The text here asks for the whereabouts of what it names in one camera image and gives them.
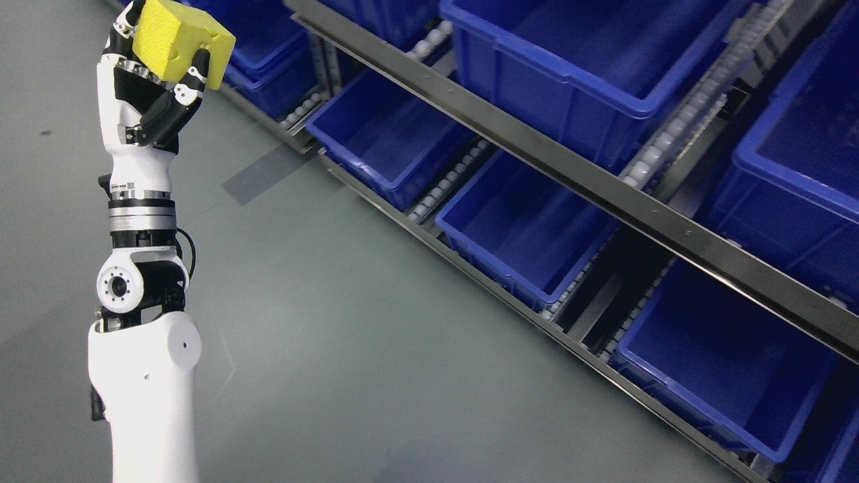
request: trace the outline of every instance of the white robotic arm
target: white robotic arm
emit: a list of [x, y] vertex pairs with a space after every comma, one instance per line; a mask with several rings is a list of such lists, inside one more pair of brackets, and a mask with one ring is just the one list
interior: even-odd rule
[[[196, 483], [201, 344], [184, 311], [193, 264], [189, 273], [181, 261], [168, 170], [202, 101], [209, 53], [197, 51], [174, 86], [161, 82], [131, 49], [144, 2], [119, 14], [97, 66], [101, 134], [113, 157], [99, 184], [110, 198], [113, 251], [95, 282], [101, 306], [88, 336], [93, 420], [110, 423], [114, 483]], [[145, 320], [151, 308], [160, 313]]]

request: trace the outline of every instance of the metal shelf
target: metal shelf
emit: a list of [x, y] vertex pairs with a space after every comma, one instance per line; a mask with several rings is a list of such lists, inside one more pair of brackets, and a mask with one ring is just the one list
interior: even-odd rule
[[859, 363], [859, 317], [627, 186], [316, 0], [284, 0], [314, 34], [379, 71], [633, 229]]
[[[571, 287], [568, 299], [559, 308], [539, 314], [448, 247], [445, 235], [435, 227], [431, 216], [444, 204], [443, 198], [433, 203], [432, 211], [417, 213], [413, 207], [403, 213], [327, 158], [322, 150], [322, 161], [329, 172], [740, 477], [756, 483], [767, 481], [774, 469], [771, 462], [759, 455], [737, 455], [725, 450], [607, 363], [612, 342], [628, 327], [627, 315], [645, 300], [642, 294], [652, 293], [665, 274], [667, 264], [672, 263], [673, 257], [666, 248], [859, 362], [859, 325], [856, 325], [859, 318], [678, 212], [694, 212], [700, 199], [695, 200], [693, 196], [690, 200], [687, 192], [700, 191], [702, 181], [712, 178], [717, 164], [715, 156], [700, 158], [701, 144], [707, 141], [697, 141], [699, 136], [705, 130], [710, 134], [722, 131], [724, 122], [711, 122], [712, 118], [703, 121], [690, 142], [697, 143], [695, 148], [699, 152], [690, 154], [689, 150], [683, 150], [679, 153], [662, 176], [664, 181], [655, 187], [654, 196], [650, 197], [450, 82], [430, 67], [415, 62], [319, 2], [284, 1], [296, 12], [295, 18], [312, 33], [589, 199], [627, 227], [620, 229], [606, 244], [583, 280]], [[475, 170], [476, 166], [470, 167], [460, 178], [460, 184]], [[636, 250], [636, 260], [643, 261], [634, 268], [624, 264], [625, 258], [618, 256], [629, 255], [629, 250]]]

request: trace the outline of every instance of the yellow sponge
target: yellow sponge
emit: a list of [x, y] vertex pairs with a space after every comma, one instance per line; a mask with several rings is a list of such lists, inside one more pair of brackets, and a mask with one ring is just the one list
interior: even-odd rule
[[162, 81], [178, 82], [185, 75], [194, 53], [210, 53], [206, 87], [221, 87], [223, 73], [233, 53], [235, 37], [211, 15], [173, 0], [148, 0], [143, 6], [134, 53]]

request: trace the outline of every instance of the gray floor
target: gray floor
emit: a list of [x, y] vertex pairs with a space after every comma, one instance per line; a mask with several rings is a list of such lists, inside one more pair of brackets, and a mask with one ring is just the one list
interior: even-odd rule
[[[109, 253], [94, 63], [112, 17], [100, 0], [0, 15], [3, 482], [110, 477], [86, 332]], [[204, 481], [736, 480], [219, 95], [173, 179], [199, 249]]]

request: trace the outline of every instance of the storage bin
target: storage bin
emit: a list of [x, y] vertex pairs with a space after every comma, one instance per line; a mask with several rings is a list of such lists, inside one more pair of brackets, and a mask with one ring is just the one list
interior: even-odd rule
[[341, 164], [398, 210], [413, 205], [474, 134], [367, 70], [308, 121]]
[[321, 0], [353, 22], [397, 47], [409, 47], [438, 15], [438, 0]]
[[233, 65], [224, 81], [273, 119], [282, 118], [316, 85], [314, 61], [307, 44], [292, 52], [263, 78], [253, 81]]
[[746, 134], [704, 224], [859, 309], [859, 3], [797, 61]]
[[835, 360], [787, 322], [678, 263], [612, 365], [726, 449], [783, 462]]
[[617, 223], [504, 151], [436, 217], [453, 250], [535, 311], [560, 299]]
[[859, 366], [842, 359], [784, 465], [783, 483], [859, 481]]
[[442, 0], [460, 83], [618, 173], [751, 0]]
[[182, 0], [182, 3], [209, 12], [235, 35], [229, 61], [251, 82], [280, 67], [293, 51], [308, 48], [307, 31], [289, 18], [292, 11], [283, 6], [282, 0]]

